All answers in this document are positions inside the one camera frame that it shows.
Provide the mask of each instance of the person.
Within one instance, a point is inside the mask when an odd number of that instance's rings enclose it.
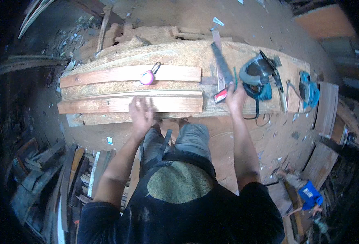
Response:
[[[322,208],[320,206],[322,205],[323,197],[316,190],[310,180],[300,178],[299,174],[295,173],[292,169],[288,172],[275,169],[272,172],[272,175],[275,175],[278,178],[284,178],[291,186],[297,189],[297,192],[304,201],[302,207],[293,210],[288,215],[301,210],[310,210],[312,216],[314,217],[317,213],[322,212]]]
[[[168,146],[145,100],[129,105],[132,132],[108,164],[79,219],[79,243],[281,243],[281,214],[260,183],[259,161],[242,116],[247,95],[230,85],[239,196],[217,183],[205,125],[178,120]],[[140,147],[140,181],[120,215],[121,197]]]

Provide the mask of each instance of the dirt floor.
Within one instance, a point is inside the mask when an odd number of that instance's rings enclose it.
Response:
[[[86,16],[68,2],[59,0],[43,12],[26,32],[22,42],[25,53],[37,54],[48,43],[57,30],[67,30],[75,26],[80,16]],[[324,73],[327,82],[339,83],[339,77],[332,61],[328,58],[318,42],[292,21],[292,13],[288,5],[279,1],[265,1],[265,8],[254,0],[245,0],[241,5],[238,1],[124,1],[116,2],[114,12],[121,17],[131,13],[130,21],[134,27],[165,26],[199,28],[208,33],[215,25],[213,17],[217,17],[225,26],[219,28],[223,37],[233,37],[233,41],[246,42],[251,45],[265,46],[284,52],[295,58],[309,62],[317,74]],[[76,142],[85,147],[87,152],[120,149],[127,140],[130,123],[104,124],[96,126],[68,126],[65,115],[59,115],[56,103],[60,94],[55,91],[55,70],[52,71],[52,82],[46,82],[45,74],[42,82],[34,82],[27,108],[31,115],[33,133],[39,141],[53,145],[58,138],[65,138],[67,143]],[[301,114],[294,122],[293,114],[261,115],[258,127],[254,120],[247,125],[251,138],[260,158],[261,177],[264,184],[276,182],[270,178],[270,173],[276,167],[285,167],[288,163],[295,169],[302,170],[311,154],[314,141],[317,138],[313,124],[316,111]],[[233,170],[233,133],[229,117],[190,118],[192,123],[205,124],[210,132],[210,150],[212,163],[215,166],[218,181],[232,192],[237,192],[235,173]],[[174,129],[172,138],[178,135],[178,125],[170,120],[164,120],[162,133]],[[109,145],[107,137],[113,137],[114,145]]]

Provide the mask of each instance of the grey pants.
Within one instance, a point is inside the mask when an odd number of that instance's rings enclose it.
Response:
[[[164,137],[155,128],[151,128],[144,137],[144,159],[148,162],[154,159],[164,142]],[[198,154],[211,161],[211,151],[208,147],[209,132],[203,124],[185,124],[179,131],[174,147],[168,146],[165,153],[169,151],[188,151]]]
[[[297,190],[303,188],[308,182],[308,180],[303,180],[299,176],[291,173],[286,174],[285,180]]]

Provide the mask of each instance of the black t-shirt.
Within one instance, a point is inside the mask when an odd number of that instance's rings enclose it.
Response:
[[[236,196],[205,171],[183,162],[148,172],[123,216],[107,202],[86,204],[78,232],[81,244],[281,243],[283,239],[280,212],[264,185],[247,184]]]

